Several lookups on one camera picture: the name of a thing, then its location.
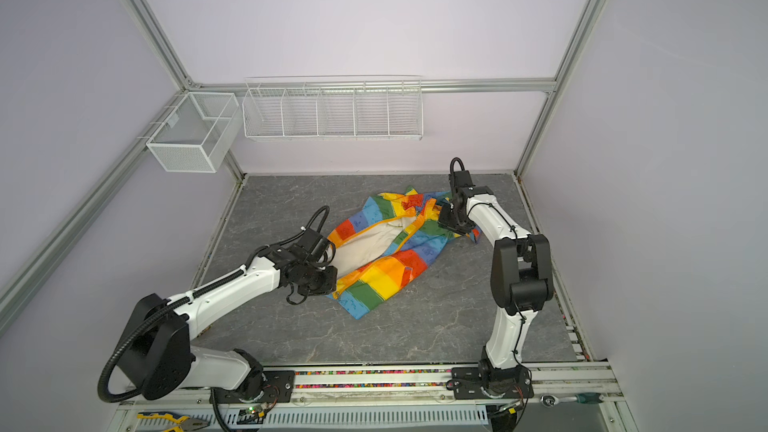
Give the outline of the rainbow striped jacket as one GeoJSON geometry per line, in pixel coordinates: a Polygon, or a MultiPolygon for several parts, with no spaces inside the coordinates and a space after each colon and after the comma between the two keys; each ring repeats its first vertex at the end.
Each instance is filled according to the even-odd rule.
{"type": "Polygon", "coordinates": [[[361,319],[394,297],[434,264],[459,237],[439,224],[451,205],[447,191],[380,193],[328,236],[336,247],[338,276],[330,297],[361,319]]]}

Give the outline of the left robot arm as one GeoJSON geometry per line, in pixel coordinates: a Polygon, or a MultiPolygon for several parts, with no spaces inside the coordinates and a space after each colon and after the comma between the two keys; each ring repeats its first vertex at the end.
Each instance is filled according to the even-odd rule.
{"type": "Polygon", "coordinates": [[[303,304],[336,287],[337,247],[311,228],[255,249],[235,270],[197,288],[136,303],[96,385],[99,399],[158,400],[178,389],[227,391],[242,402],[261,398],[263,365],[250,353],[196,347],[193,340],[235,309],[281,287],[303,304]]]}

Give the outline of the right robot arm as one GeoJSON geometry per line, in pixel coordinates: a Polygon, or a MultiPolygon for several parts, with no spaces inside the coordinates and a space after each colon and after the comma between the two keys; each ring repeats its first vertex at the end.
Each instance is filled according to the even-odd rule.
{"type": "Polygon", "coordinates": [[[550,242],[518,224],[490,188],[473,182],[459,158],[451,161],[449,186],[451,199],[439,225],[459,235],[479,231],[493,246],[490,290],[497,313],[479,378],[487,385],[519,384],[530,378],[521,360],[530,326],[555,293],[550,242]]]}

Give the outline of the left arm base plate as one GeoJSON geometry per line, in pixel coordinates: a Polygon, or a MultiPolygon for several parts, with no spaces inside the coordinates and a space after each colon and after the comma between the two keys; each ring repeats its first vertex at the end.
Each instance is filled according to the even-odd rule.
{"type": "Polygon", "coordinates": [[[220,404],[288,403],[294,390],[294,370],[266,370],[249,376],[235,390],[216,389],[220,404]]]}

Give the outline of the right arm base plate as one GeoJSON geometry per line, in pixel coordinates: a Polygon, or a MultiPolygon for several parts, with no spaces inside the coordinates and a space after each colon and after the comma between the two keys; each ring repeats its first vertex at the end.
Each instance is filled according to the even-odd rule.
{"type": "Polygon", "coordinates": [[[508,369],[485,364],[454,367],[446,388],[458,400],[529,399],[534,396],[530,370],[520,365],[508,369]]]}

